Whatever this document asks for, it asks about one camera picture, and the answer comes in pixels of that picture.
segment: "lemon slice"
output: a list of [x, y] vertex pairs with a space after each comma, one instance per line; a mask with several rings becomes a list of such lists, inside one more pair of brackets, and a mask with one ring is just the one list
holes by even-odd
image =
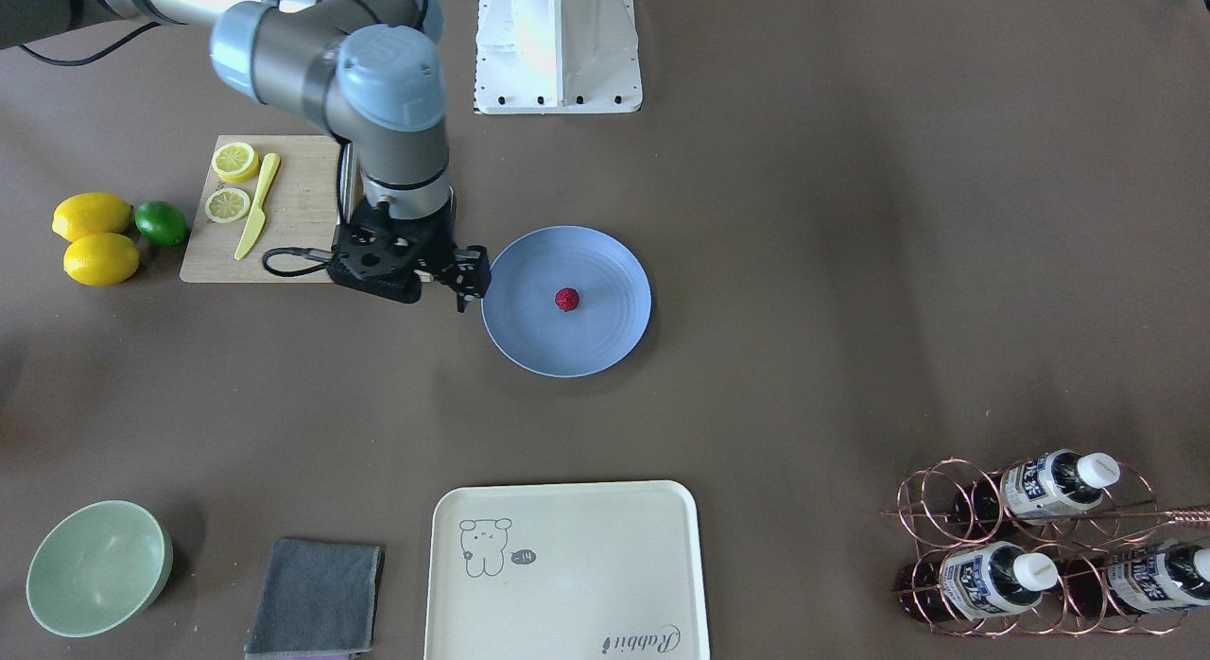
[[240, 188], [223, 188], [206, 199], [206, 217], [215, 223], [235, 223], [248, 214], [252, 200]]
[[243, 183], [260, 168], [260, 157], [248, 143], [227, 143], [211, 157], [214, 173], [229, 183]]

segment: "copper wire rack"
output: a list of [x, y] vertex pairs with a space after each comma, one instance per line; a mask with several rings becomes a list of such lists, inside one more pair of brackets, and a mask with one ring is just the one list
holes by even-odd
[[[1003, 511], [995, 518], [976, 517], [972, 488], [983, 484], [1003, 506], [999, 488], [991, 478], [1015, 464], [987, 472], [963, 459], [950, 458], [908, 476], [899, 484], [895, 510], [882, 512], [897, 517], [916, 545], [916, 561], [900, 570], [893, 592], [899, 606], [926, 622], [933, 633], [945, 636], [1159, 636], [1176, 631], [1188, 610], [1147, 615], [1123, 610], [1108, 596], [1107, 564], [1114, 555], [1127, 553], [1160, 536], [1172, 536], [1158, 533], [1210, 530], [1210, 504], [1160, 509], [1151, 483], [1134, 467], [1119, 465], [1122, 478], [1105, 489], [1105, 498], [1094, 511], [1042, 526], [1015, 521]], [[940, 586], [915, 585], [921, 568], [938, 563], [955, 550], [995, 541], [996, 534], [1007, 532], [1002, 530], [1007, 523], [1013, 523], [1014, 532], [1004, 539], [1026, 551], [1045, 553], [1060, 564], [1059, 585], [1044, 592], [1037, 607], [1020, 615], [967, 621], [941, 596]], [[1099, 607], [1084, 603], [1082, 608], [1073, 590], [1089, 586], [1089, 578], [1093, 578], [1091, 586], [1101, 590], [1101, 603]]]

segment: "lemon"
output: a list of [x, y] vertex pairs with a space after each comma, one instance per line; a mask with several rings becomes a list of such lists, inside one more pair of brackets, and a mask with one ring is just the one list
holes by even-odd
[[229, 183], [243, 183], [260, 168], [260, 157], [248, 143], [227, 143], [211, 157], [214, 173]]
[[166, 201], [149, 201], [134, 208], [134, 226], [149, 242], [160, 246], [177, 246], [189, 236], [185, 214]]
[[252, 200], [240, 188], [223, 188], [206, 199], [206, 217], [215, 223], [234, 223], [248, 212]]
[[131, 226], [131, 205], [106, 193], [86, 193], [54, 210], [51, 229], [69, 242], [97, 233], [122, 233]]
[[79, 237], [63, 254], [63, 271], [91, 287], [116, 285], [138, 268], [139, 249], [134, 242], [114, 233]]

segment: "blue plate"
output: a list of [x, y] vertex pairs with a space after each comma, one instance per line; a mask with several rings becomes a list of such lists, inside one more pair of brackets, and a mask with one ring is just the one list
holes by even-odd
[[[554, 304], [564, 287], [580, 293], [569, 312]], [[491, 264], [483, 323], [522, 367], [544, 377], [587, 377], [627, 356], [647, 328], [651, 285], [639, 259], [588, 228], [535, 230]]]

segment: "green bowl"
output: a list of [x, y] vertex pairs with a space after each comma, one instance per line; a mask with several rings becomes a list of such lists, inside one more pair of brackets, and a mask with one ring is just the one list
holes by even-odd
[[155, 601], [172, 570], [172, 541], [146, 509], [99, 501], [64, 518], [29, 564], [34, 619], [65, 637], [109, 631]]

